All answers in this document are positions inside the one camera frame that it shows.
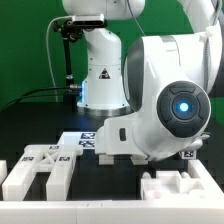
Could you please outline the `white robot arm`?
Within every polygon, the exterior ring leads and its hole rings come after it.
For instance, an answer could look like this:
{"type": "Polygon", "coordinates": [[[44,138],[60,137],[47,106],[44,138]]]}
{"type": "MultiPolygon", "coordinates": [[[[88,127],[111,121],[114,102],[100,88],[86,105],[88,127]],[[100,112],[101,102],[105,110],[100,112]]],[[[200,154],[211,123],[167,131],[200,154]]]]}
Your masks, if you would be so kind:
{"type": "Polygon", "coordinates": [[[220,71],[222,0],[177,0],[193,32],[145,36],[126,54],[123,86],[133,112],[108,118],[96,132],[95,153],[160,161],[196,151],[209,135],[208,94],[220,71]]]}

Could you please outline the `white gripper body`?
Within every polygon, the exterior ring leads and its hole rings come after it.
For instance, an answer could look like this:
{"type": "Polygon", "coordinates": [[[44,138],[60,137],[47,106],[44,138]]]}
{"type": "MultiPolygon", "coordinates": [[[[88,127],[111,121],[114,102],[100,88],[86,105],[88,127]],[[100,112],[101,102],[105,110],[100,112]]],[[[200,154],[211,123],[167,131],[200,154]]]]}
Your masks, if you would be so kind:
{"type": "Polygon", "coordinates": [[[146,157],[134,142],[131,117],[114,117],[104,121],[95,135],[97,154],[146,157]]]}

